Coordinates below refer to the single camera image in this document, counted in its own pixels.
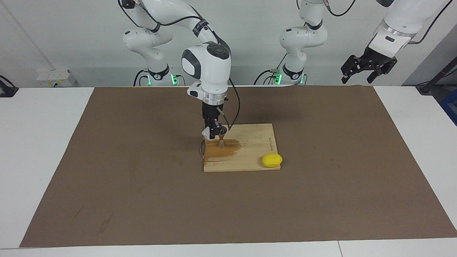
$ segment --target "white table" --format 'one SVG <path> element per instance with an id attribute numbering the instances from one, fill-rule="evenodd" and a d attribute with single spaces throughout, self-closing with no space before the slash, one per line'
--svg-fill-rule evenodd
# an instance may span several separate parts
<path id="1" fill-rule="evenodd" d="M 457 228 L 457 127 L 412 87 L 375 87 Z M 457 238 L 17 249 L 68 146 L 92 88 L 20 89 L 0 99 L 0 257 L 455 257 Z"/>

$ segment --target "brown table surface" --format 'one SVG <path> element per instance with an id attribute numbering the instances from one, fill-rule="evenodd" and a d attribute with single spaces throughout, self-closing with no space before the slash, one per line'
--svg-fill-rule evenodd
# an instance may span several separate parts
<path id="1" fill-rule="evenodd" d="M 203 173 L 186 88 L 96 88 L 21 247 L 457 237 L 372 87 L 239 91 L 280 171 Z"/>

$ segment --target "green indicator light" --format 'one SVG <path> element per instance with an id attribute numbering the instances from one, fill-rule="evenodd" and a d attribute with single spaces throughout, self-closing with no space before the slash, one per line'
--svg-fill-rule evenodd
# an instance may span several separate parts
<path id="1" fill-rule="evenodd" d="M 173 85 L 174 85 L 174 86 L 177 85 L 177 84 L 179 84 L 178 79 L 177 79 L 176 76 L 173 75 L 173 74 L 171 74 L 171 82 L 173 82 Z"/>
<path id="2" fill-rule="evenodd" d="M 281 84 L 281 80 L 282 80 L 282 74 L 278 73 L 278 75 L 276 76 L 276 79 L 275 79 L 275 84 L 276 85 L 280 85 Z"/>

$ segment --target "lemon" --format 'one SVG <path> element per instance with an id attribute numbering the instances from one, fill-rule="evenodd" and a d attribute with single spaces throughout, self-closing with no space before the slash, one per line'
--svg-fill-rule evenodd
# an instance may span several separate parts
<path id="1" fill-rule="evenodd" d="M 262 158 L 262 163 L 265 167 L 275 168 L 281 165 L 282 157 L 279 154 L 268 154 Z"/>

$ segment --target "cutting board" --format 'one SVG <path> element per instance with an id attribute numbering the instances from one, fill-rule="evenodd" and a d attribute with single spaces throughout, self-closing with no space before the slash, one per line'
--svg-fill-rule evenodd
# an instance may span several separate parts
<path id="1" fill-rule="evenodd" d="M 277 154 L 272 124 L 234 125 L 224 137 L 225 147 L 218 147 L 218 140 L 206 140 L 204 172 L 272 171 L 262 157 Z"/>

